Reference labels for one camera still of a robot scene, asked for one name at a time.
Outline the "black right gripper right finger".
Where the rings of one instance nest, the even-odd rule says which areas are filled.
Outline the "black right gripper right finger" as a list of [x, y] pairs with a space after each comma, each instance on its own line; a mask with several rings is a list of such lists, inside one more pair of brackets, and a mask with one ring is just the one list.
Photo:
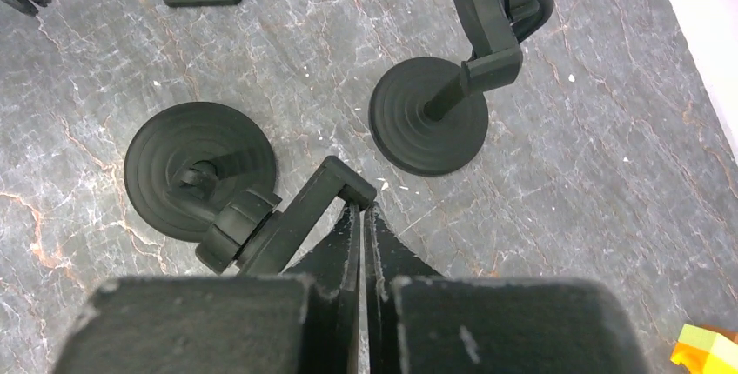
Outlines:
[[444, 277], [364, 216], [373, 373], [645, 373], [630, 319], [575, 277]]

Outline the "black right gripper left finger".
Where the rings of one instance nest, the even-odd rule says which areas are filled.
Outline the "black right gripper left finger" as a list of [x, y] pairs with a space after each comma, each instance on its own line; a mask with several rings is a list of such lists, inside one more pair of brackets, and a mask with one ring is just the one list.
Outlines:
[[360, 213], [279, 275], [121, 277], [83, 305], [57, 373], [347, 373], [357, 369]]

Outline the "black front phone stand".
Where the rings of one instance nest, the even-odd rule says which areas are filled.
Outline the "black front phone stand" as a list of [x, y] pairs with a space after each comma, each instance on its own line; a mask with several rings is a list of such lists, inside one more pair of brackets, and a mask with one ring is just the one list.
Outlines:
[[326, 157], [280, 208], [278, 165], [261, 128], [232, 107], [189, 102], [162, 110], [132, 138], [124, 186], [138, 215], [161, 234], [196, 246], [216, 274], [281, 272], [335, 198], [359, 210], [377, 191]]

